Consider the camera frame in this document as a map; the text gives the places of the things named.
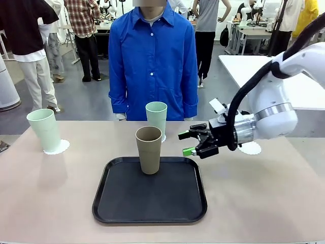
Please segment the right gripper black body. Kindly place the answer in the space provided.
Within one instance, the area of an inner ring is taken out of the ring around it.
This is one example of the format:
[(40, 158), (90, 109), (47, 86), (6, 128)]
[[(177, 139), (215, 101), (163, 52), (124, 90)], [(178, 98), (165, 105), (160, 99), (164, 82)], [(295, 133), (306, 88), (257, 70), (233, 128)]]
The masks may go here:
[(219, 123), (216, 118), (209, 120), (209, 129), (218, 147), (227, 146), (228, 149), (236, 149), (236, 132), (234, 126), (227, 123)]

